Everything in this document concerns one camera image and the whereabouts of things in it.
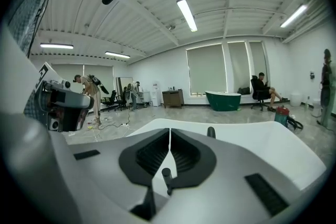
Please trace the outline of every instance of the freestanding bathtub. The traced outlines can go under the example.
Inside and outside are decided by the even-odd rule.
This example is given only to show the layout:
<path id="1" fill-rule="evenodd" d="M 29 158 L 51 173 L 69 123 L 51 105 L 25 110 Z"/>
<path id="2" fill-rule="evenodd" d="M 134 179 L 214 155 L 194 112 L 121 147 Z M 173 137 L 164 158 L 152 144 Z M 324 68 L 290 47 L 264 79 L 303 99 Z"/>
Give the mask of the freestanding bathtub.
<path id="1" fill-rule="evenodd" d="M 240 104 L 240 93 L 205 91 L 209 104 L 215 111 L 234 111 Z"/>

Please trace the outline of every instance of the floor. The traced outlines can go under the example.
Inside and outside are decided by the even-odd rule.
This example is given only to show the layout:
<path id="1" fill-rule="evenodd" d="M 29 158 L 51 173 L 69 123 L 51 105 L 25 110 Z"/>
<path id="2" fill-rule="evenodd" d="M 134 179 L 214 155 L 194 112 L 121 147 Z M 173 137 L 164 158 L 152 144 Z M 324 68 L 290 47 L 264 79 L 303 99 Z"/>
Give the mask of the floor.
<path id="1" fill-rule="evenodd" d="M 304 126 L 303 130 L 296 130 L 297 135 L 305 142 L 324 162 L 327 167 L 331 167 L 335 161 L 336 153 L 336 135 L 332 131 L 316 123 L 316 118 L 311 116 L 312 110 L 304 110 L 303 106 L 289 108 L 290 113 L 295 116 L 296 120 Z M 101 112 L 102 126 L 100 129 L 89 129 L 94 124 L 94 116 L 88 115 L 86 122 L 80 131 L 65 133 L 64 136 L 68 144 L 81 144 L 112 140 L 130 135 L 135 130 L 141 128 L 154 119 L 164 118 L 179 121 L 206 122 L 206 123 L 251 123 L 273 121 L 275 114 L 264 109 L 261 112 L 258 108 L 250 109 L 250 106 L 241 106 L 240 111 L 216 112 L 208 106 L 186 106 L 179 108 L 164 107 L 139 107 L 138 111 L 116 111 Z M 109 126 L 114 124 L 119 126 L 127 123 L 129 117 L 129 125 Z M 329 123 L 329 129 L 336 130 L 336 120 L 332 118 Z"/>

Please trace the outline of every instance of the black office chair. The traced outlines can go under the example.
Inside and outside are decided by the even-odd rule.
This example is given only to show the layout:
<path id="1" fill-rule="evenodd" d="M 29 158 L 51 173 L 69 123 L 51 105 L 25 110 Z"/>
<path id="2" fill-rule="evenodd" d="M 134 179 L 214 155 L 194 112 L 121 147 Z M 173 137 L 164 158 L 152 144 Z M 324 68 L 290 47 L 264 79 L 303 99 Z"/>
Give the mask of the black office chair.
<path id="1" fill-rule="evenodd" d="M 108 111 L 110 111 L 110 108 L 113 105 L 116 105 L 116 101 L 115 101 L 116 95 L 117 95 L 117 92 L 113 90 L 112 94 L 111 94 L 111 97 L 104 97 L 103 98 L 103 99 L 105 99 L 105 101 L 103 101 L 102 103 L 107 105 Z"/>
<path id="2" fill-rule="evenodd" d="M 126 91 L 123 91 L 121 94 L 121 100 L 116 100 L 115 102 L 116 104 L 118 104 L 118 107 L 114 109 L 114 111 L 116 111 L 117 109 L 120 109 L 120 111 L 122 111 L 122 108 L 126 107 Z"/>
<path id="3" fill-rule="evenodd" d="M 264 104 L 264 100 L 267 100 L 268 98 L 263 95 L 263 90 L 255 90 L 255 82 L 257 81 L 257 76 L 252 76 L 252 79 L 251 79 L 251 84 L 252 84 L 252 87 L 253 87 L 253 95 L 252 95 L 252 98 L 254 100 L 257 100 L 258 102 L 253 104 L 251 106 L 251 109 L 253 109 L 255 106 L 259 106 L 261 107 L 261 111 L 263 111 L 263 107 L 268 107 L 267 105 Z"/>

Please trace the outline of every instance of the small wooden cabinet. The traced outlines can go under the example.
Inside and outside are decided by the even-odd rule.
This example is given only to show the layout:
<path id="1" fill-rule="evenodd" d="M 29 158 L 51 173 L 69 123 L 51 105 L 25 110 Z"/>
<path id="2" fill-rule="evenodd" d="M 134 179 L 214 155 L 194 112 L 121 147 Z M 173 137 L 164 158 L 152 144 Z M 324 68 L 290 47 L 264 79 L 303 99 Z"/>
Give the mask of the small wooden cabinet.
<path id="1" fill-rule="evenodd" d="M 166 108 L 167 105 L 182 108 L 184 105 L 182 90 L 162 92 L 162 96 L 164 108 Z"/>

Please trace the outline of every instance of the office chair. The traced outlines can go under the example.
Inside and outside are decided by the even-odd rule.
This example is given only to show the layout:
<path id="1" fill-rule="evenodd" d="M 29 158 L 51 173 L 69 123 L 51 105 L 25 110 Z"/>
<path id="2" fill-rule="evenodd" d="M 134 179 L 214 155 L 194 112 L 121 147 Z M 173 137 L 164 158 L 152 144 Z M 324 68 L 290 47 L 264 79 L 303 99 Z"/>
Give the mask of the office chair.
<path id="1" fill-rule="evenodd" d="M 105 101 L 103 101 L 102 103 L 107 105 L 108 111 L 110 111 L 110 108 L 116 104 L 115 102 L 115 98 L 116 98 L 117 92 L 116 91 L 112 91 L 111 97 L 104 97 Z"/>
<path id="2" fill-rule="evenodd" d="M 117 109 L 120 109 L 120 111 L 122 111 L 122 108 L 126 107 L 126 91 L 123 91 L 121 94 L 121 100 L 116 100 L 115 101 L 116 104 L 118 104 L 118 107 L 114 109 L 114 111 L 116 111 Z"/>
<path id="3" fill-rule="evenodd" d="M 254 100 L 257 100 L 257 103 L 253 104 L 251 106 L 251 109 L 253 109 L 255 106 L 259 106 L 261 107 L 261 111 L 263 111 L 263 107 L 268 107 L 267 105 L 264 104 L 264 100 L 267 100 L 268 98 L 266 98 L 265 96 L 262 95 L 263 90 L 255 90 L 255 82 L 257 81 L 257 76 L 252 76 L 251 79 L 251 84 L 252 84 L 252 88 L 253 88 L 253 95 L 252 98 Z"/>

